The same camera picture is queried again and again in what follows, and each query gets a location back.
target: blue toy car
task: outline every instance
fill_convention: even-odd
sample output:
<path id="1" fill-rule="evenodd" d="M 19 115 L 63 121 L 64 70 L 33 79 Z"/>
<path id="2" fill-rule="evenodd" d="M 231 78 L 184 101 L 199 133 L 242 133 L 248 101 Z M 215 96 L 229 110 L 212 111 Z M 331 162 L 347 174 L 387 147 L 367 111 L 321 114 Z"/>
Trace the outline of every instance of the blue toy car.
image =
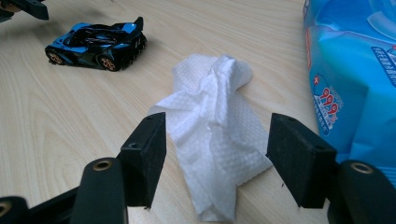
<path id="1" fill-rule="evenodd" d="M 145 48 L 143 18 L 135 22 L 102 24 L 78 23 L 45 49 L 49 62 L 106 69 L 126 68 Z"/>

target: red logo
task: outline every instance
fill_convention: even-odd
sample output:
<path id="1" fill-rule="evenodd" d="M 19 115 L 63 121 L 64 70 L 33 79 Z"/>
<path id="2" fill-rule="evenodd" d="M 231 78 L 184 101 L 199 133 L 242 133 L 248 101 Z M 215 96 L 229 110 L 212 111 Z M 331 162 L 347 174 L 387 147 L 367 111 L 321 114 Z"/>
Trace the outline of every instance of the red logo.
<path id="1" fill-rule="evenodd" d="M 317 86 L 320 82 L 320 78 L 318 75 L 314 76 L 314 85 Z"/>

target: gold wheel rim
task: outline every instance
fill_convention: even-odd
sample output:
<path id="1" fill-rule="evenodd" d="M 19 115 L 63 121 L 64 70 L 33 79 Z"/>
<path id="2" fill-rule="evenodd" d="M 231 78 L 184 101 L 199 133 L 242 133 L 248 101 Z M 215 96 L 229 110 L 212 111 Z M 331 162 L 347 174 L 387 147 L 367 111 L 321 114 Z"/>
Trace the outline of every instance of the gold wheel rim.
<path id="1" fill-rule="evenodd" d="M 102 59 L 102 65 L 108 70 L 114 70 L 116 68 L 116 65 L 107 58 Z"/>
<path id="2" fill-rule="evenodd" d="M 53 62 L 55 62 L 55 63 L 57 63 L 57 64 L 61 64 L 61 63 L 63 62 L 62 59 L 61 59 L 58 55 L 53 54 L 53 53 L 50 53 L 50 54 L 49 54 L 49 58 L 50 58 Z"/>

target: light wood surface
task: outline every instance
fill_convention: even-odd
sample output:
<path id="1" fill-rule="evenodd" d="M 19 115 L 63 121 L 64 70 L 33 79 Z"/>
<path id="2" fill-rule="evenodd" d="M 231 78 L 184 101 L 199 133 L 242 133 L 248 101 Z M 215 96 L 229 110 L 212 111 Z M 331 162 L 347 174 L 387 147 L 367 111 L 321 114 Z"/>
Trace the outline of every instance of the light wood surface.
<path id="1" fill-rule="evenodd" d="M 44 4 L 49 21 L 20 12 L 0 23 L 0 197 L 20 195 L 34 206 L 78 186 L 87 163 L 117 156 L 149 108 L 172 93 L 172 67 L 193 53 L 227 53 L 250 65 L 253 79 L 240 92 L 266 130 L 273 112 L 317 129 L 304 0 Z M 138 16 L 145 20 L 148 47 L 126 70 L 48 63 L 44 48 L 75 23 L 113 24 Z M 130 208 L 130 223 L 200 223 L 169 137 L 167 149 L 152 208 Z M 235 223 L 328 223 L 326 208 L 298 208 L 282 184 L 271 168 L 239 187 Z"/>

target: wet wipe package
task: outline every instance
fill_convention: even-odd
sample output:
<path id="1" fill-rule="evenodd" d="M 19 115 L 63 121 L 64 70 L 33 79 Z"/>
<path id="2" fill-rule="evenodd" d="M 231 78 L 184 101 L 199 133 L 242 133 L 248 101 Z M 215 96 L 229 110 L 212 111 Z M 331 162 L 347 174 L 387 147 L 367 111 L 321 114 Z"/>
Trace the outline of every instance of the wet wipe package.
<path id="1" fill-rule="evenodd" d="M 396 187 L 396 1 L 306 0 L 304 30 L 320 136 Z"/>

